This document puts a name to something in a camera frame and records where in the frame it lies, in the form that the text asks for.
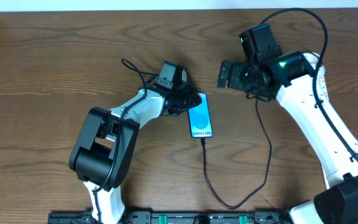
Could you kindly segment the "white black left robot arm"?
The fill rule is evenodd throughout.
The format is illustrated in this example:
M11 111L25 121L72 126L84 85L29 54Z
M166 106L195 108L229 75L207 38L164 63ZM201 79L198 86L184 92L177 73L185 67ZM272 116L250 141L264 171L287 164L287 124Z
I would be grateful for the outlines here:
M111 109L90 109L69 159L91 196L91 218L95 223L119 223L126 208L121 184L127 175L139 130L167 113L178 116L201 103L187 68L165 61L160 73L140 71L121 60L142 81L136 95Z

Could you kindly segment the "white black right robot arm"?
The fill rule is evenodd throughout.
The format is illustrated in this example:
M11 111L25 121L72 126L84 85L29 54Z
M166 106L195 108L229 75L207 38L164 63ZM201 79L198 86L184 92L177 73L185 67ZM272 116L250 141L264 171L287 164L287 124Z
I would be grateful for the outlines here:
M289 209L290 221L358 223L358 141L329 102L320 55L283 53L268 24L239 37L246 60L223 61L218 87L277 101L299 125L323 170L326 190Z

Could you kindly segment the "blue Galaxy smartphone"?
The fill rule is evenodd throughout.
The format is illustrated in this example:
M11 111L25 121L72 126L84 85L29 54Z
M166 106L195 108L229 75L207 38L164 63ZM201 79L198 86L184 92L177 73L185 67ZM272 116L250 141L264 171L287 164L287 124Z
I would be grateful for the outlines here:
M204 92L199 92L198 96L201 98L201 103L188 110L190 134L193 138L211 138L213 137L213 128L209 113L208 98Z

